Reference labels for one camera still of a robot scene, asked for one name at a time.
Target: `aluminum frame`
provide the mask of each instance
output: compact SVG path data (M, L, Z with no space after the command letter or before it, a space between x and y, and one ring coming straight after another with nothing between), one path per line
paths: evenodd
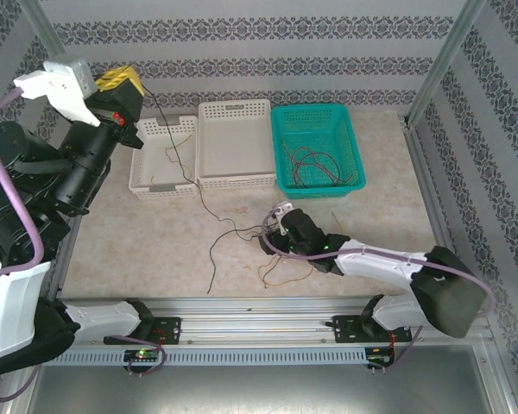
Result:
M387 343L338 344L324 322L337 314L359 314L369 298L225 298L225 299L149 299L144 303L158 317L182 318L177 349L326 349L381 347ZM77 306L110 304L113 300L73 300ZM493 332L486 318L474 322L465 339L445 336L434 328L425 328L415 346L468 345L476 356L486 394L493 412L517 414L518 406L510 388ZM134 346L106 346L88 342L75 350L135 349ZM100 366L99 362L91 364ZM9 376L3 390L13 392L26 380L33 368ZM0 414L28 412L34 384L20 398L0 407Z
M409 126L414 127L422 118L422 114L430 103L433 93L439 86L439 81L448 71L449 65L485 3L486 0L466 0L464 3L455 24L452 25L451 32L447 35L438 57L433 62L426 79L424 79L422 86L416 94L410 111L407 113Z

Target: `teal basket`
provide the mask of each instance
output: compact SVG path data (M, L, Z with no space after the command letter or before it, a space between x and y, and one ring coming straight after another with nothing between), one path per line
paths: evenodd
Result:
M278 106L271 121L278 186L288 198L342 197L365 186L363 163L343 105Z

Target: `patterned wallpaper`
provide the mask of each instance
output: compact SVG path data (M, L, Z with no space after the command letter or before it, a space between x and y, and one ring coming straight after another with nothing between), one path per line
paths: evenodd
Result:
M95 73L133 65L173 111L265 97L405 113L464 0L98 3L41 2L69 53Z
M14 87L14 78L34 71L46 58L44 46L17 2L0 0L0 97ZM18 121L45 140L53 138L58 120L57 113L43 100L17 99L0 112L0 122Z
M518 1L485 4L417 133L452 245L496 294L518 401Z

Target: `beige surface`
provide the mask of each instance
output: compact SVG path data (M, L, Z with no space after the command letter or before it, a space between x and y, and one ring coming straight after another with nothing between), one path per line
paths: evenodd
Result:
M326 233L378 247L427 251L434 239L395 112L352 115L367 185L345 198L299 200ZM203 297L212 276L209 247L230 223L218 223L199 198L140 201L128 189L131 150L118 147L110 177L80 226L63 298ZM284 200L278 188L205 192L207 205L239 228L261 223ZM338 218L338 226L332 213ZM270 257L258 241L224 237L213 250L218 271L211 297L361 296L393 293L391 285L313 272L308 279L265 289L257 268ZM271 283L305 276L309 265L281 260Z

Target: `wire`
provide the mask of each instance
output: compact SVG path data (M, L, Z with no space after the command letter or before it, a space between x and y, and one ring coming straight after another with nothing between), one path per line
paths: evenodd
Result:
M204 206L204 209L210 214L212 215L213 217L215 217L217 219L218 222L231 222L232 225L234 226L234 230L236 231L236 235L238 237L240 237L242 240L246 240L244 238L242 238L239 234L238 234L238 231L240 230L237 230L237 225L236 225L236 222L234 220L232 220L231 218L229 217L225 217L225 218L220 218L218 215L216 215L215 213L213 213L209 207L207 207L207 205L205 204L205 201L204 201L204 195L203 195L203 192L201 190L201 187L199 186L198 183L196 183L195 181L193 181L192 179L188 178L185 174L185 171L184 171L184 166L182 165L182 161L180 159L180 155L179 155L179 151L176 147L176 145L174 144L174 139L173 139L173 134L171 133L171 128L169 127L169 122L167 122L167 117L165 116L165 114L163 113L163 110L161 109L161 106L159 105L159 102L157 102L157 98L155 97L155 95L152 93L152 91L150 89L148 89L144 84L142 84L142 88L144 88L144 90L149 93L149 95L152 97L152 100L154 101L154 104L155 106L157 107L157 109L159 110L160 114L161 114L161 117L163 118L163 121L165 122L165 125L167 126L167 131L169 133L169 137L171 139L171 143L173 144L173 149L174 149L174 153L176 154L176 158L177 158L177 161L179 162L179 165L180 165L180 170L182 171L182 177L184 177L184 179L191 183L191 184L194 184L197 188L198 188L198 193L199 193L199 199L201 200L201 203L203 204Z
M122 341L127 341L127 342L138 343L138 344L141 344L141 345L146 345L148 347L152 347L152 348L157 349L161 353L161 360L160 360L159 364L157 364L154 367L151 367L145 373L135 373L134 371L132 371L131 370L132 364L135 363L137 360L130 360L129 361L129 365L127 365L127 372L129 373L130 376L136 375L138 378L141 378L141 377L144 377L146 375L150 375L151 373L154 373L155 371L157 371L158 369L163 367L163 365L167 361L167 353L165 352L165 349L163 349L163 347L161 345L158 345L157 343L150 342L150 341L143 341L142 339L136 339L136 338L131 338L129 336L122 336L122 335L114 335L114 336L112 336L112 338L117 338L117 339L120 339Z
M338 163L327 152L312 151L311 149L309 149L307 147L298 147L294 150L293 154L290 154L285 142L282 143L282 146L284 147L284 151L286 151L286 155L288 156L288 158L293 162L293 164L292 164L292 168L294 170L293 177L294 177L294 183L296 186L299 186L299 184L297 182L299 179L299 181L301 181L302 185L304 187L306 187L305 181L303 180L303 178L300 176L300 173L299 173L300 168L303 166L314 166L314 167L318 168L319 170L321 170L323 173L326 174L326 176L331 180L331 182L334 186L338 185L338 183L340 183L340 182L345 184L353 178L353 175L350 174L348 179L341 179L341 171L339 169ZM304 155L299 161L297 161L297 159L295 159L295 157L299 151L307 151L308 154ZM324 155L324 156L328 157L330 159L330 161L333 163L333 165L336 167L336 170L338 171L338 176L336 176L326 166L324 166L319 161L317 161L317 159L315 158L316 155ZM313 157L313 163L304 162L304 160L308 157Z
M288 283L292 283L292 282L299 282L301 280L305 280L307 279L309 276L311 276L313 274L313 270L314 270L314 267L311 266L311 270L309 271L309 273L302 277L302 278L297 278L297 279L290 279L290 280L286 280L284 282L281 282L281 283L269 283L266 281L266 278L267 278L267 275L269 273L271 273L273 270L275 270L275 267L278 265L278 263L280 262L282 256L278 256L278 260L276 261L275 265L272 266L262 277L261 277L261 269L263 269L264 267L269 267L273 261L275 260L276 256L273 256L273 258L270 260L270 262L267 264L267 265L263 265L263 266L260 266L258 269L257 269L257 276L259 277L259 280L264 284L265 286L265 289L267 289L269 286L270 287L277 287L277 286L282 286L282 285L286 285Z
M152 330L152 333L155 333L157 332L157 334L159 334L159 346L163 345L163 339L166 338L166 335L165 335L165 332L163 332L162 329L159 329L159 328L155 328L154 330Z
M211 292L211 289L213 288L213 282L215 281L215 275L217 274L217 264L215 263L215 260L213 259L212 251L213 251L213 248L217 245L218 241L221 240L226 235L229 235L230 233L238 234L238 231L248 231L248 230L255 229L257 227L261 227L261 225L251 226L251 227L249 227L247 229L232 229L232 230L228 230L228 231L224 232L222 235L220 235L219 237L217 237L217 239L213 242L213 244L209 248L209 258L211 259L211 263L213 264L213 275L211 276L211 282L209 282L209 289L207 289L207 294L209 294ZM238 235L238 237L240 237L241 239L243 239L243 240L245 240L247 242L251 242L254 237L258 237L258 236L259 235L251 236L249 239L244 239L243 237Z
M334 217L334 220L336 220L336 223L338 224L338 227L339 227L339 231L341 233L344 232L344 228L342 227L341 223L339 222L338 218L336 217L336 215L334 214L333 211L330 211L332 213L332 217Z
M393 330L389 331L389 348L391 349L389 358L393 358L395 356L395 333Z
M6 107L11 102L13 102L15 99L20 97L23 94L23 89L20 87L16 87L13 90L11 90L8 94L4 95L0 98L0 109ZM13 182L11 181L11 178L8 175L8 172L3 166L3 162L0 159L0 186L2 186L4 193L6 194L6 197L8 198L9 202L11 203L14 211L16 212L17 216L19 217L19 220L21 221L23 227L28 233L28 237L31 240L31 243L33 245L33 258L28 261L27 263L23 263L21 265L15 265L15 266L8 266L3 269L0 269L0 278L4 275L13 273L13 272L22 272L25 270L32 269L33 267L38 266L41 261L42 257L44 257L44 246L42 245L42 239L41 235L38 231L38 229L35 226L35 222L33 222L33 219L31 218L30 214L27 211L27 208L25 207L24 202L21 200L21 197L19 196L19 193L16 190L16 187L14 186ZM30 386L31 382L36 378L36 375L39 373L40 365L36 366L33 369L33 372L29 375L27 382L23 384L23 386L14 392L13 394L7 396L7 397L0 397L0 403L5 403L8 401L11 401L12 399L15 399L19 397L21 394L27 390L27 388Z
M267 277L267 275L269 273L271 273L273 270L275 270L275 267L278 266L278 263L280 263L280 260L282 259L282 256L278 256L278 260L276 261L275 265L272 266L261 278L261 281L263 282L263 284L265 285L265 289L267 289L267 282L265 282L265 278Z
M416 342L416 340L418 339L418 337L420 336L420 332L422 332L422 329L424 328L424 326L419 326L418 329L416 330L416 332L414 333L414 336L413 336L413 339L411 339L411 342L408 343L407 347L405 348L405 350L401 353L401 355L399 355L399 357L397 357L395 360L394 360L394 363L391 364L389 367L386 368L386 370L389 370L389 369L394 369L396 365L400 364L403 362L403 358L405 358L405 356L410 352L410 350L413 348L413 345L414 343Z
M167 147L167 148L165 148L165 155L167 156L167 158L169 158L169 161L170 161L170 162L172 162L173 164L178 164L178 163L179 163L179 161L173 160L173 159L171 158L171 156L169 155L168 150L169 150L169 149L174 149L175 147L176 147L176 148L180 148L180 147L182 147L182 145L183 145L185 142L187 142L187 141L188 141L192 136L193 136L193 133L192 133L192 134L190 134L190 135L189 135L189 136L188 136L188 137L187 137L183 142L180 142L180 143L176 144L176 146L172 146L172 147ZM180 163L180 164L182 165L182 167L183 167L183 168L186 168L186 169L187 169L187 171L188 171L188 176L189 176L190 178L192 178L192 170L191 170L190 168L188 168L187 166L185 166L184 164L182 164L182 163Z
M259 278L259 280L261 281L261 283L263 283L263 284L264 284L265 289L267 289L267 285L265 284L265 280L264 280L264 279L262 278L262 276L261 276L261 269L263 269L264 267L269 267L270 265L272 265L272 264L273 264L273 261L275 261L275 260L276 260L276 257L278 257L278 258L279 258L278 260L280 260L280 258L281 258L282 256L275 255L275 256L273 256L273 257L271 257L271 258L270 258L270 262L269 262L267 265L262 265L262 266L259 266L259 267L257 268L257 277Z

